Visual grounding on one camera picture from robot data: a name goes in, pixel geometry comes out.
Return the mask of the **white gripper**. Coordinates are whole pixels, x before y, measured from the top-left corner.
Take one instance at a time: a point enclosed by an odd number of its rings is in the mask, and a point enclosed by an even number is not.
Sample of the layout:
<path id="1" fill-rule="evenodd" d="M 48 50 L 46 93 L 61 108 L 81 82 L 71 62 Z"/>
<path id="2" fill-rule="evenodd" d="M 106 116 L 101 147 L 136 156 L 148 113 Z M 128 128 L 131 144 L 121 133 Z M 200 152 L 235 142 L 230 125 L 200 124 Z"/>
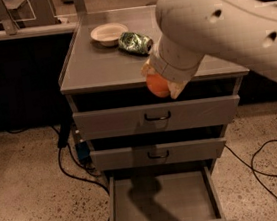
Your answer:
<path id="1" fill-rule="evenodd" d="M 168 81 L 170 97 L 177 99 L 196 71 L 203 53 L 193 52 L 162 35 L 153 46 L 149 60 L 141 67 L 141 76 L 156 72 Z"/>

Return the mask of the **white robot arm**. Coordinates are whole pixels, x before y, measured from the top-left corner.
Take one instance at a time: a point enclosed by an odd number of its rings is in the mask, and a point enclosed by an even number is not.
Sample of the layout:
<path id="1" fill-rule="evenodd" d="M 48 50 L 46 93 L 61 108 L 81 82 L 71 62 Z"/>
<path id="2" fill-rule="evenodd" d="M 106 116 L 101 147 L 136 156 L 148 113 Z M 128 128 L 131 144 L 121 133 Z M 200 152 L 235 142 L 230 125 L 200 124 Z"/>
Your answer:
<path id="1" fill-rule="evenodd" d="M 158 0 L 161 31 L 142 76 L 179 97 L 206 56 L 244 66 L 277 82 L 277 6 L 258 0 Z"/>

